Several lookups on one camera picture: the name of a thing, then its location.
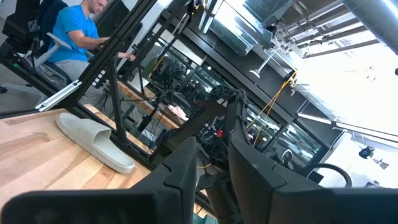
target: black chair back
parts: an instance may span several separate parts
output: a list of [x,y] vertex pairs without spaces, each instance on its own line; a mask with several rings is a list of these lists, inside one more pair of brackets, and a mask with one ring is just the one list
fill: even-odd
[[52,41],[47,33],[52,33],[58,13],[64,7],[68,7],[68,5],[62,0],[43,0],[40,4],[39,24],[42,31],[41,38],[44,43],[41,49],[45,50],[45,52],[49,49]]

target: white chair armrest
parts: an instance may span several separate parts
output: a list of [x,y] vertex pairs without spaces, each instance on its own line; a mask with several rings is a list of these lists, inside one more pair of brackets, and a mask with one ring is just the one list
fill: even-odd
[[87,57],[88,57],[89,59],[94,57],[94,54],[91,53],[91,52],[89,52],[88,50],[86,50],[86,55],[87,55]]
[[47,33],[47,35],[49,37],[51,37],[51,39],[54,40],[55,44],[61,45],[62,47],[66,47],[67,49],[70,49],[70,50],[72,49],[72,47],[69,44],[67,44],[65,41],[59,39],[56,35],[49,33],[49,32]]

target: pink object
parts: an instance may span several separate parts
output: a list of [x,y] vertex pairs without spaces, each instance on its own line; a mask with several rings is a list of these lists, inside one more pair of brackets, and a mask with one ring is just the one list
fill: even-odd
[[188,121],[189,118],[187,118],[187,115],[184,113],[183,110],[181,110],[179,106],[174,107],[172,105],[169,105],[168,108],[173,114],[177,115],[182,120]]

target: man's hand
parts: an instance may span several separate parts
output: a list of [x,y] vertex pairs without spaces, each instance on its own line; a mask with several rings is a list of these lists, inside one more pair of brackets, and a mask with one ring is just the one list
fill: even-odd
[[134,54],[132,54],[132,53],[121,53],[121,52],[119,52],[118,57],[119,58],[126,58],[126,59],[130,60],[131,62],[134,59],[136,59],[136,56]]

